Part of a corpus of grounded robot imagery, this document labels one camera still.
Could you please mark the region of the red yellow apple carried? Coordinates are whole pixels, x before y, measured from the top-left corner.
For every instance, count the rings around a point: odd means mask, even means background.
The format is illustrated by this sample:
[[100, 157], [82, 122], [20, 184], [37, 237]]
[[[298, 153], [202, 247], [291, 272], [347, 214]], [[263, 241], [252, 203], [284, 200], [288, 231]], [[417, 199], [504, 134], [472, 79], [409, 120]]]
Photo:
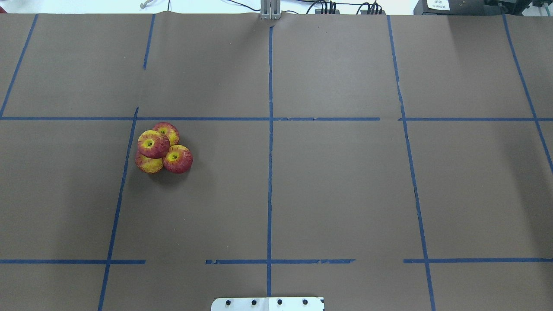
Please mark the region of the red yellow apple carried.
[[147, 158], [163, 158], [170, 149], [170, 140], [166, 134], [156, 130], [146, 130], [138, 137], [137, 150]]

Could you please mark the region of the red yellow apple front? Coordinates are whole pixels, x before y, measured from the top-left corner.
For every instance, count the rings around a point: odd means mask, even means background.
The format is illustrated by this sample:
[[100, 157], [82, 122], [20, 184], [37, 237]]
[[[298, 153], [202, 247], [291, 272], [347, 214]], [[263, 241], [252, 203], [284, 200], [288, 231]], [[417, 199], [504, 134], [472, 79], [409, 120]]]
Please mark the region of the red yellow apple front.
[[175, 144], [168, 149], [168, 153], [162, 158], [164, 168], [175, 174], [188, 172], [194, 161], [191, 151], [181, 145]]

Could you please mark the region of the red yellow apple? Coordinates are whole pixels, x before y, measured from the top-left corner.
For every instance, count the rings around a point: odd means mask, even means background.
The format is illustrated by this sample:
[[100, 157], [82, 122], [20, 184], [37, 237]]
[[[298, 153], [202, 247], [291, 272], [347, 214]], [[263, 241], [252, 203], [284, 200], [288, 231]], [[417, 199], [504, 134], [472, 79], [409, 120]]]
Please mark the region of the red yellow apple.
[[149, 175], [154, 175], [164, 169], [162, 158], [148, 158], [138, 150], [136, 151], [134, 161], [138, 169]]
[[180, 132], [176, 126], [170, 124], [169, 122], [158, 122], [152, 128], [152, 130], [158, 131], [166, 135], [170, 141], [170, 145], [176, 145], [180, 142]]
[[168, 153], [162, 158], [164, 168], [175, 174], [188, 172], [194, 161], [191, 151], [181, 145], [175, 144], [168, 149]]

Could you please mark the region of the red yellow apple back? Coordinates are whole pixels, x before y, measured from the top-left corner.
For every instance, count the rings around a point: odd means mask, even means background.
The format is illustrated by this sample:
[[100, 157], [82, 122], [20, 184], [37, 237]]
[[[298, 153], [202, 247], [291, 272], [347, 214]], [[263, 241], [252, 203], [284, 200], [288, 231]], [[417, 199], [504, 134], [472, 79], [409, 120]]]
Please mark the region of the red yellow apple back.
[[180, 142], [180, 132], [176, 126], [170, 124], [169, 122], [158, 122], [152, 128], [152, 130], [158, 131], [166, 135], [170, 141], [170, 145], [176, 145]]

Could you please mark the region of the red yellow apple middle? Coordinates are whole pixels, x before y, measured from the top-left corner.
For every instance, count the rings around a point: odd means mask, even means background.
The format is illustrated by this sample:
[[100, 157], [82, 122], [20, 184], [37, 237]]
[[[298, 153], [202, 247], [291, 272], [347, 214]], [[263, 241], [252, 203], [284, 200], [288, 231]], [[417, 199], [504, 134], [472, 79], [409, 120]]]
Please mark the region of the red yellow apple middle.
[[136, 151], [134, 161], [138, 169], [149, 175], [154, 175], [164, 169], [162, 158], [148, 158], [138, 150]]

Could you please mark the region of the near orange black adapter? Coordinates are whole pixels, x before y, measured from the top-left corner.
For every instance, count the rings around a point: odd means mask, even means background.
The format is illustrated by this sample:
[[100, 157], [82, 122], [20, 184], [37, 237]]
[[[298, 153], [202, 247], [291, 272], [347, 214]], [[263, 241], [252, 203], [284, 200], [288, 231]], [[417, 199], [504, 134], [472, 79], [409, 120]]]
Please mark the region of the near orange black adapter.
[[385, 15], [385, 10], [377, 1], [373, 3], [365, 2], [358, 7], [356, 14], [361, 15]]

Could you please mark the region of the black computer box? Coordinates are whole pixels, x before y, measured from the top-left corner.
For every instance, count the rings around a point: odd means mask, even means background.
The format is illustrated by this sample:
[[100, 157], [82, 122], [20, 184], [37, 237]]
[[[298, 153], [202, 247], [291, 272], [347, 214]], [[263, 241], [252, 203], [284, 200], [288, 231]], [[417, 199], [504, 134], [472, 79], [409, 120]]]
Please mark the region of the black computer box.
[[532, 0], [419, 0], [413, 15], [521, 16]]

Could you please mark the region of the aluminium frame post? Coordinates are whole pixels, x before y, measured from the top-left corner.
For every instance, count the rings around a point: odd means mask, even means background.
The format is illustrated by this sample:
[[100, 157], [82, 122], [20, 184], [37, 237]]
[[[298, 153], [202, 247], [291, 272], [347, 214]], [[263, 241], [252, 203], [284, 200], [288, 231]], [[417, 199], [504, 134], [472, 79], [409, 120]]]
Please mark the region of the aluminium frame post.
[[262, 20], [279, 20], [281, 16], [281, 0], [260, 0], [260, 18]]

